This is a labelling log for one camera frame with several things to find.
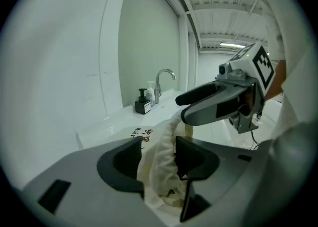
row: robotic arm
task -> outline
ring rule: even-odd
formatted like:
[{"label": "robotic arm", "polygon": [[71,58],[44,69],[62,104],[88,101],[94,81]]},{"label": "robotic arm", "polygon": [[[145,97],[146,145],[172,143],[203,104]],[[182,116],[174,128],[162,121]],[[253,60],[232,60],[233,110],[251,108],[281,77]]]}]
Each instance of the robotic arm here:
[{"label": "robotic arm", "polygon": [[[257,129],[252,118],[262,110],[274,77],[275,70],[261,42],[253,43],[219,65],[216,81],[177,97],[178,105],[190,104],[182,111],[182,120],[198,126],[228,118],[239,134]],[[245,102],[250,90],[251,109]]]}]

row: white sleeve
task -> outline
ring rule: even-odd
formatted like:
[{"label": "white sleeve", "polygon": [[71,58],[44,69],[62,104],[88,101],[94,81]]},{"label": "white sleeve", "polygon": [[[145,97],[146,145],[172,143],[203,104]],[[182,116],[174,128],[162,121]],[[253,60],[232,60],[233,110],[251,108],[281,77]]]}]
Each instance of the white sleeve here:
[{"label": "white sleeve", "polygon": [[275,66],[279,60],[285,60],[282,33],[268,1],[260,1],[262,2],[263,17],[266,23],[269,59],[274,61],[273,65]]}]

